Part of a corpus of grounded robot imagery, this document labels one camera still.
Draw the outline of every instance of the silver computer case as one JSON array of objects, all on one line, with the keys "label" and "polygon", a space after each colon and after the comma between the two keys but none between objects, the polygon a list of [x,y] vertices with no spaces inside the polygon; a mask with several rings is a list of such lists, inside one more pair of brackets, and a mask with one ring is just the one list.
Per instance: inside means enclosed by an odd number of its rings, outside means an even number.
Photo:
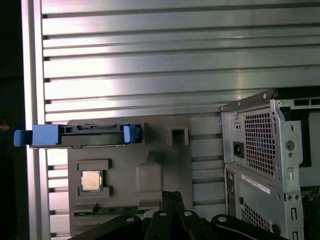
[{"label": "silver computer case", "polygon": [[[273,89],[221,108],[230,215],[291,240],[304,239],[301,187],[320,185],[315,145],[320,115],[313,115],[320,112],[319,99],[281,99]],[[303,111],[288,117],[293,110]],[[309,122],[302,129],[299,115],[305,113]]]}]

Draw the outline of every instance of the screw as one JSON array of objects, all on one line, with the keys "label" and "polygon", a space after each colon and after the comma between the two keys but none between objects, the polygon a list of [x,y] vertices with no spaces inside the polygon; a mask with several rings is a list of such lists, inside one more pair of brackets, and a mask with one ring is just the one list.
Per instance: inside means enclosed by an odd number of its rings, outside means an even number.
[{"label": "screw", "polygon": [[225,223],[226,221],[228,221],[224,216],[220,216],[218,218],[218,221],[221,222],[221,223]]},{"label": "screw", "polygon": [[185,212],[184,212],[184,215],[185,215],[186,217],[190,217],[190,216],[192,215],[192,212],[190,212],[190,211],[185,211]]}]

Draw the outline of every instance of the sticker label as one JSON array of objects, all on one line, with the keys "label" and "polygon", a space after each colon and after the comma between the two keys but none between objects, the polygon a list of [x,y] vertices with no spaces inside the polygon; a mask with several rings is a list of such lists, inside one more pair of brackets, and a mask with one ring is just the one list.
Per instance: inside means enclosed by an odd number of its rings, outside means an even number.
[{"label": "sticker label", "polygon": [[261,185],[260,183],[252,180],[251,178],[249,178],[249,177],[247,177],[247,176],[245,176],[243,174],[241,175],[241,178],[243,180],[245,180],[246,182],[250,183],[251,185],[255,186],[256,188],[264,191],[265,193],[270,194],[270,189],[269,188],[267,188],[267,187]]}]

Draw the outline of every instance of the mesh grille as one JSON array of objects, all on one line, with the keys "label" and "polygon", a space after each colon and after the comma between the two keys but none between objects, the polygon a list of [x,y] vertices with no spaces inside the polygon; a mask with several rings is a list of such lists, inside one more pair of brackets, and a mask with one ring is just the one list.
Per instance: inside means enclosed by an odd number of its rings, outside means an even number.
[{"label": "mesh grille", "polygon": [[243,221],[270,232],[270,223],[247,204],[244,204],[244,209],[241,209],[241,217]]},{"label": "mesh grille", "polygon": [[245,116],[244,130],[249,167],[273,176],[276,151],[270,113]]}]

